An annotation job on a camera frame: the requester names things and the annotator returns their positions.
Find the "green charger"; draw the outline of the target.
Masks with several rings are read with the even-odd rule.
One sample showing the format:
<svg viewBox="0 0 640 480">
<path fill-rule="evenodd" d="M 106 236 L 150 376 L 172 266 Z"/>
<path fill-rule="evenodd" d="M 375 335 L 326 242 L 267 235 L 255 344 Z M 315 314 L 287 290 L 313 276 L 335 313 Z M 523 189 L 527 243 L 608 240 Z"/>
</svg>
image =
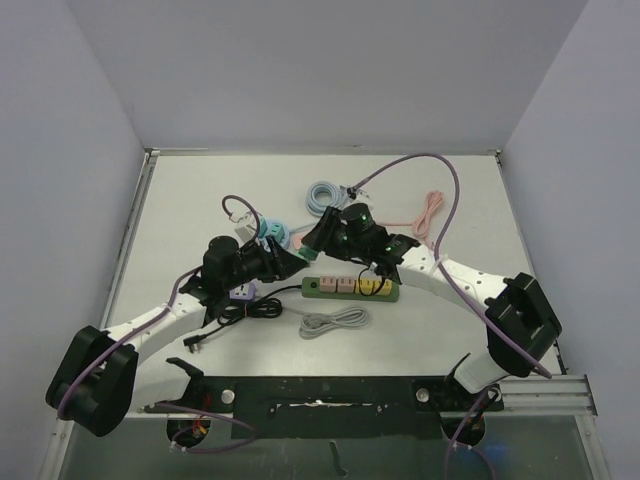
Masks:
<svg viewBox="0 0 640 480">
<path fill-rule="evenodd" d="M 298 250 L 298 255 L 307 262 L 314 262 L 319 253 L 306 245 L 301 245 Z"/>
</svg>

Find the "pink charger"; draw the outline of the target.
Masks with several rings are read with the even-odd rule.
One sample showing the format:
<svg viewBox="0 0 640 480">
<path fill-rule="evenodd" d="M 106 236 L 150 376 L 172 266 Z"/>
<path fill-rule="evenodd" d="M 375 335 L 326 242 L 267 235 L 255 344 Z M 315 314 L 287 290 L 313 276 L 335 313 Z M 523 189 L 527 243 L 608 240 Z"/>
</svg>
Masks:
<svg viewBox="0 0 640 480">
<path fill-rule="evenodd" d="M 335 293 L 337 290 L 337 279 L 330 276 L 320 277 L 318 288 L 319 291 L 323 293 Z"/>
<path fill-rule="evenodd" d="M 355 291 L 356 280 L 352 277 L 339 277 L 336 291 L 341 294 L 352 294 Z"/>
</svg>

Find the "yellow charger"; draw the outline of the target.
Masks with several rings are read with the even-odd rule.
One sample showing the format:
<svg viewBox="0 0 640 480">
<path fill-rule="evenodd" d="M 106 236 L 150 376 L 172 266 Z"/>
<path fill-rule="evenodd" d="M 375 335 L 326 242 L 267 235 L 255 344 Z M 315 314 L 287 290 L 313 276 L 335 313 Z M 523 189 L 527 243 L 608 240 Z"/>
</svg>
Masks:
<svg viewBox="0 0 640 480">
<path fill-rule="evenodd" d="M 372 287 L 374 296 L 389 296 L 393 290 L 393 283 L 390 280 L 375 281 Z"/>
<path fill-rule="evenodd" d="M 370 296 L 375 288 L 375 281 L 370 279 L 357 279 L 354 292 L 363 296 Z"/>
</svg>

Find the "teal charger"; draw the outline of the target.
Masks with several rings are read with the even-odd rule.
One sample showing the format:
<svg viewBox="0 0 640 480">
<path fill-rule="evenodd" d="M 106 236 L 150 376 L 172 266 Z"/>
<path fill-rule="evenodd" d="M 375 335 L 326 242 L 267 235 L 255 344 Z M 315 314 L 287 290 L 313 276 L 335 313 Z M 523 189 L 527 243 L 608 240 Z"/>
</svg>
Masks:
<svg viewBox="0 0 640 480">
<path fill-rule="evenodd" d="M 277 242 L 281 242 L 286 235 L 286 228 L 281 223 L 274 222 L 269 230 L 269 235 L 273 236 Z"/>
<path fill-rule="evenodd" d="M 270 219 L 261 217 L 260 223 L 259 223 L 259 229 L 258 229 L 258 237 L 264 238 L 268 234 L 271 228 L 271 225 L 272 225 L 272 221 Z"/>
</svg>

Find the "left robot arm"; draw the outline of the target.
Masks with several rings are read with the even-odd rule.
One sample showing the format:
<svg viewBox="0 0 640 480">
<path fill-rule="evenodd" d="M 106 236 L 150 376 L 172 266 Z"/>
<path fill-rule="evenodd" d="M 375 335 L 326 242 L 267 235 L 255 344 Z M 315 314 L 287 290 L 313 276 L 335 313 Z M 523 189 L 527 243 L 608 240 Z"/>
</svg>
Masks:
<svg viewBox="0 0 640 480">
<path fill-rule="evenodd" d="M 133 410 L 171 401 L 180 410 L 200 405 L 204 387 L 182 362 L 168 371 L 139 367 L 179 337 L 204 327 L 222 312 L 235 288 L 259 280 L 284 281 L 308 260 L 282 248 L 244 245 L 230 236 L 212 239 L 200 266 L 182 274 L 169 299 L 120 325 L 87 326 L 73 337 L 45 395 L 59 419 L 73 421 L 97 437 L 113 431 Z"/>
</svg>

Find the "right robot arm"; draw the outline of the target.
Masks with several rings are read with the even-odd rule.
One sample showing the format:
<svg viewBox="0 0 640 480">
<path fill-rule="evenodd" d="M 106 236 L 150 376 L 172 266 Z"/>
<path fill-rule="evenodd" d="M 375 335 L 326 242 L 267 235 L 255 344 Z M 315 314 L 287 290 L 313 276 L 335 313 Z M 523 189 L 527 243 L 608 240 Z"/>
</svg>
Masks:
<svg viewBox="0 0 640 480">
<path fill-rule="evenodd" d="M 418 240 L 390 233 L 375 223 L 367 205 L 329 207 L 301 241 L 301 254 L 365 265 L 402 286 L 427 291 L 479 316 L 487 331 L 484 352 L 465 357 L 445 384 L 448 402 L 469 408 L 481 390 L 508 376 L 547 376 L 541 360 L 562 332 L 539 282 L 529 274 L 513 278 L 465 266 Z"/>
</svg>

